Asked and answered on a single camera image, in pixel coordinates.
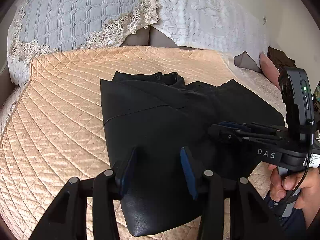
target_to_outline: folded clothing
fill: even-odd
[[[234,80],[221,86],[185,84],[177,73],[101,80],[101,107],[110,165],[138,147],[130,188],[121,201],[133,236],[154,235],[201,215],[180,163],[188,145],[193,157],[228,179],[248,177],[260,162],[234,146],[213,142],[207,129],[220,121],[284,126],[282,115]]]
[[[271,59],[279,72],[281,72],[284,67],[297,67],[294,60],[287,57],[281,50],[269,47],[267,57]]]

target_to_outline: bed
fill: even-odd
[[[77,14],[73,5],[68,9],[64,8],[64,5],[70,1],[72,0],[65,0],[62,5],[57,5],[59,9],[55,17],[60,17],[61,22],[64,23],[68,20],[63,18],[64,15],[73,15],[74,19],[79,17],[80,20],[77,23],[75,21],[70,23],[77,25],[77,27],[66,28],[70,32],[62,30],[65,25],[60,27],[61,35],[58,36],[58,39],[50,36],[51,33],[54,33],[55,26],[46,24],[50,13],[54,10],[53,4],[48,4],[48,7],[42,12],[40,12],[41,7],[38,10],[36,5],[26,0],[17,0],[14,4],[18,10],[8,35],[8,65],[11,80],[19,86],[15,88],[0,111],[0,132],[2,134],[0,154],[3,160],[0,167],[2,175],[0,177],[2,190],[0,215],[17,239],[27,239],[30,236],[45,208],[70,177],[78,176],[81,179],[94,177],[109,167],[104,134],[101,132],[98,80],[99,78],[111,79],[116,70],[144,74],[157,71],[163,73],[177,71],[186,78],[187,82],[200,80],[214,85],[222,84],[233,78],[254,91],[285,116],[285,107],[279,90],[261,73],[236,67],[234,54],[218,53],[214,50],[195,50],[185,43],[178,43],[181,45],[178,46],[168,37],[169,35],[162,32],[161,27],[156,25],[156,28],[150,27],[149,25],[158,21],[156,12],[159,4],[156,0],[149,0],[147,7],[144,7],[147,8],[146,13],[143,14],[144,10],[142,12],[143,17],[141,14],[137,16],[138,0],[129,0],[128,3],[117,5],[117,9],[121,8],[123,11],[117,11],[116,15],[95,11],[99,7],[96,4],[99,4],[98,0],[90,0],[90,8],[88,0],[80,0],[80,2],[86,2],[81,5],[86,12]],[[111,3],[117,4],[118,1],[113,0]],[[85,22],[89,14],[94,16],[90,18],[92,21]],[[33,22],[33,19],[37,17],[41,18],[42,22]],[[133,27],[129,27],[128,22],[133,23]],[[37,32],[31,31],[33,26],[36,26]],[[117,29],[120,29],[120,32],[112,29],[112,33],[109,32],[106,35],[108,26],[120,26]],[[195,69],[194,65],[188,63],[190,60],[201,63],[201,66]],[[42,82],[47,82],[46,80],[49,83],[43,86]],[[73,95],[61,95],[62,91],[69,89],[73,91]],[[77,89],[83,91],[83,94],[76,92]],[[85,117],[70,121],[73,114],[67,113],[63,105],[55,105],[60,100],[71,103],[73,114],[77,112]],[[96,146],[88,149],[88,146],[92,146],[92,142],[86,141],[82,144],[79,138],[75,140],[73,135],[69,134],[70,130],[65,130],[66,127],[58,124],[59,120],[54,120],[54,112],[57,109],[60,109],[59,118],[68,119],[72,122],[72,126],[75,125],[79,130],[85,129],[84,134],[89,131],[91,135],[94,135],[92,140]],[[45,122],[39,121],[41,119],[54,124],[52,128],[55,129],[53,133],[55,137],[61,135],[62,138],[71,142],[70,145],[77,145],[77,151],[81,153],[81,157],[77,154],[77,157],[73,156],[75,150],[72,148],[70,151],[65,151],[66,149],[59,148],[52,143],[54,139],[48,139]],[[39,138],[32,137],[34,129],[46,135],[43,139],[48,140],[47,142],[55,148],[51,153],[44,152]],[[22,145],[19,147],[22,141],[25,146],[32,147],[37,154],[29,154],[26,148],[22,149]],[[251,182],[262,196],[266,194],[269,187],[268,177],[269,173],[264,163],[261,163],[250,176]],[[88,239],[92,239],[91,206],[92,203],[89,201],[87,206]],[[115,202],[115,210],[121,239],[133,238],[126,228],[119,202]],[[225,212],[225,237],[227,238],[228,202],[226,202]],[[176,236],[179,236],[180,239],[194,239],[198,227],[199,218],[179,228],[146,238],[176,239]]]

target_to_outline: silver screw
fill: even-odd
[[[106,176],[108,176],[108,177],[109,177],[109,176],[112,176],[113,170],[105,170],[103,174],[106,175]]]
[[[204,174],[205,174],[206,176],[208,176],[208,177],[211,177],[211,176],[213,175],[213,171],[211,171],[211,170],[205,170],[205,171],[204,171]]]
[[[248,183],[248,180],[246,178],[244,178],[244,177],[240,178],[239,181],[242,184],[247,184]]]
[[[77,181],[78,181],[78,178],[77,178],[77,177],[72,177],[72,178],[69,179],[70,184],[74,184],[74,183],[76,183]]]

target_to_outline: beige wall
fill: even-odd
[[[306,70],[311,89],[320,81],[320,30],[301,0],[235,0],[259,20],[266,16],[271,46]]]

